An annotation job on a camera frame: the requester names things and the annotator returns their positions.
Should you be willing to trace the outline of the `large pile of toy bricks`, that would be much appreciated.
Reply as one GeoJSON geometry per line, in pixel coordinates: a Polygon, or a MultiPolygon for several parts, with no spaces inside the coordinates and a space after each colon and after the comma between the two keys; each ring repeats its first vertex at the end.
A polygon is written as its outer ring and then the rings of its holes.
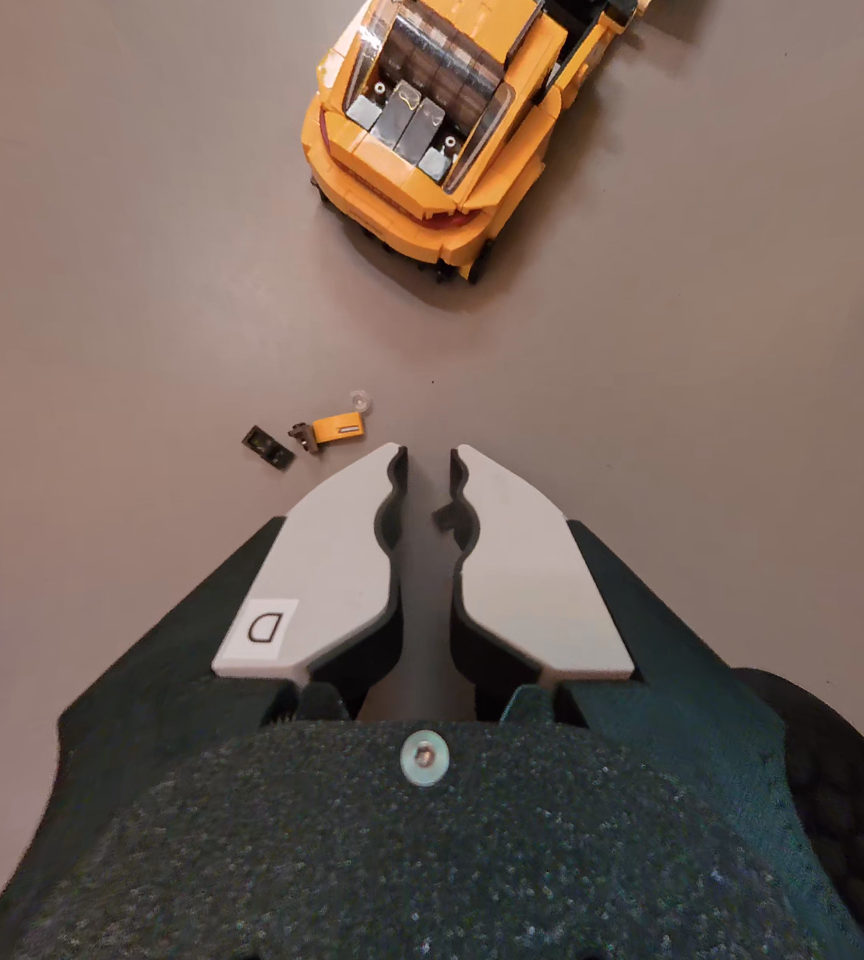
{"type": "MultiPolygon", "coordinates": [[[[372,398],[366,390],[353,390],[350,393],[350,404],[349,412],[293,424],[289,437],[312,455],[317,455],[334,443],[363,437],[365,416],[372,408],[372,398]]],[[[264,463],[282,473],[290,468],[295,459],[293,450],[257,425],[249,429],[242,439],[242,445],[264,463]]]]}

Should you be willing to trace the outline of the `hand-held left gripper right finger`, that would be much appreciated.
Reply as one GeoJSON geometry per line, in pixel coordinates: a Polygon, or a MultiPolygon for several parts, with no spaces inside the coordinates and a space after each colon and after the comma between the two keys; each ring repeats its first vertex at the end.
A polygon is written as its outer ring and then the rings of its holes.
{"type": "Polygon", "coordinates": [[[522,686],[625,683],[635,663],[565,513],[468,444],[450,454],[450,653],[476,711],[499,714],[522,686]]]}

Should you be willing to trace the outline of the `yellow toy brick car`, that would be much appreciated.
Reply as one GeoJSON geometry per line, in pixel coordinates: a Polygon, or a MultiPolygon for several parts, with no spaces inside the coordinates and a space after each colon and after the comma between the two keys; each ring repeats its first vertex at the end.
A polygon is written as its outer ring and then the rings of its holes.
{"type": "Polygon", "coordinates": [[[477,283],[562,114],[649,5],[365,2],[318,65],[312,185],[438,282],[477,283]]]}

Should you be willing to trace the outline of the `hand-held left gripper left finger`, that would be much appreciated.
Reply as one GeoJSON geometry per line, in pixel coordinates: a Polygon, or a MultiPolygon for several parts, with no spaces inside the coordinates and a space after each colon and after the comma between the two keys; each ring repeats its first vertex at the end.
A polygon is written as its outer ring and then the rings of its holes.
{"type": "Polygon", "coordinates": [[[212,662],[220,678],[330,684],[357,714],[398,664],[407,448],[388,442],[286,515],[212,662]]]}

